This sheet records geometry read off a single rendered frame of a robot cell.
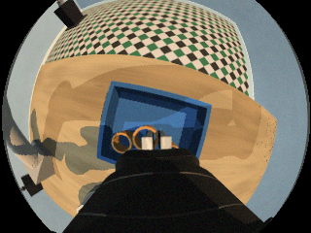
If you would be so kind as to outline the blue tray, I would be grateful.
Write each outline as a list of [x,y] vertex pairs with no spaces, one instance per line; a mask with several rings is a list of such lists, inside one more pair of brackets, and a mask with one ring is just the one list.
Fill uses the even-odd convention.
[[198,159],[205,141],[212,105],[180,94],[132,83],[111,81],[102,113],[97,157],[116,165],[123,155],[112,147],[115,134],[143,125],[163,130],[179,149]]

